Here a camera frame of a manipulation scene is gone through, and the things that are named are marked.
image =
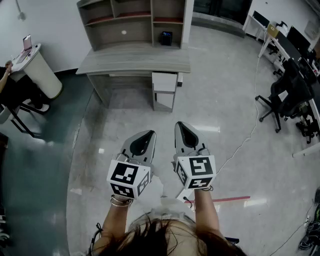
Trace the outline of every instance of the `person's left arm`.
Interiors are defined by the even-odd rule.
[[[126,201],[127,198],[116,196],[119,201]],[[94,243],[93,250],[99,254],[108,245],[110,238],[121,238],[126,231],[127,215],[129,204],[126,207],[111,205],[109,212],[103,222],[101,238]]]

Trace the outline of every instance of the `laptop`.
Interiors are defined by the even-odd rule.
[[[24,51],[22,53],[22,55],[20,56],[20,58],[18,59],[18,61],[16,62],[17,64],[21,63],[24,61],[25,57],[31,52],[32,50],[32,44],[31,44],[31,35],[27,35],[24,39],[23,39],[23,48]]]

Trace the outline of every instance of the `concrete floor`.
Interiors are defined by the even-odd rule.
[[[183,76],[173,113],[154,112],[148,91],[119,90],[113,94],[109,109],[91,97],[69,177],[66,216],[71,255],[80,255],[88,248],[96,223],[102,223],[108,213],[109,164],[128,137],[144,130],[156,132],[152,163],[163,184],[163,194],[168,197],[175,197],[182,188],[170,163],[175,153],[177,121],[202,131],[215,156],[217,170],[233,155],[255,125],[254,84],[261,47],[249,37],[242,39],[192,26],[189,41],[192,73]],[[270,95],[271,84],[277,79],[272,72],[272,64],[262,57],[257,94]],[[257,103],[257,106],[261,113],[267,111],[265,105]],[[307,145],[295,122],[281,120],[282,130],[278,134],[274,117],[258,122],[253,138],[213,182],[214,199],[250,196],[248,200],[216,205],[222,233],[239,238],[248,255],[268,256],[281,246],[304,223],[320,184],[320,152],[292,157],[292,153]],[[128,222],[137,215],[139,206],[148,209],[147,203],[140,200],[130,208]],[[297,246],[304,232],[300,228],[275,255],[303,255]]]
[[[201,130],[219,170],[255,125],[254,84],[261,46],[248,37],[192,26],[192,73],[183,76],[173,113],[153,111],[151,92],[137,90],[115,92],[105,109],[86,77],[65,76],[64,91],[50,112],[35,118],[21,113],[31,130],[41,131],[43,140],[20,134],[9,122],[0,126],[10,138],[2,187],[12,255],[83,255],[96,223],[104,221],[110,207],[110,161],[135,133],[157,134],[152,163],[165,196],[175,197],[182,188],[170,163],[177,121]],[[269,96],[276,81],[272,72],[273,66],[262,57],[257,94]],[[257,106],[261,113],[267,111],[265,105]],[[213,182],[214,199],[250,196],[216,204],[222,234],[239,238],[248,255],[269,256],[281,246],[304,223],[319,186],[320,152],[292,158],[307,145],[295,122],[281,120],[278,134],[272,116],[258,122],[252,139]],[[132,205],[128,222],[153,206],[146,197]],[[297,251],[304,232],[301,227],[275,256],[307,255]]]

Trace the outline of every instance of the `seated person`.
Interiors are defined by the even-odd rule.
[[[30,99],[35,109],[47,112],[50,106],[42,103],[41,92],[29,76],[25,75],[18,82],[9,77],[12,66],[9,60],[5,67],[0,67],[0,104],[15,109]]]

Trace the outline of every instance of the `wall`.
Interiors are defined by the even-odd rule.
[[[311,40],[305,34],[305,28],[308,21],[320,24],[316,13],[305,0],[253,0],[249,14],[252,15],[254,11],[257,11],[271,22],[275,21],[280,23],[281,21],[284,21],[288,25],[288,28],[294,26],[307,40],[309,40],[311,48],[315,46],[319,39],[320,35],[318,35],[315,40]],[[249,23],[245,32],[255,36],[257,29]]]
[[[0,2],[0,66],[23,48],[22,39],[31,34],[42,43],[41,54],[51,69],[76,69],[91,46],[77,10],[78,0],[18,0],[26,20],[18,20],[15,0]]]

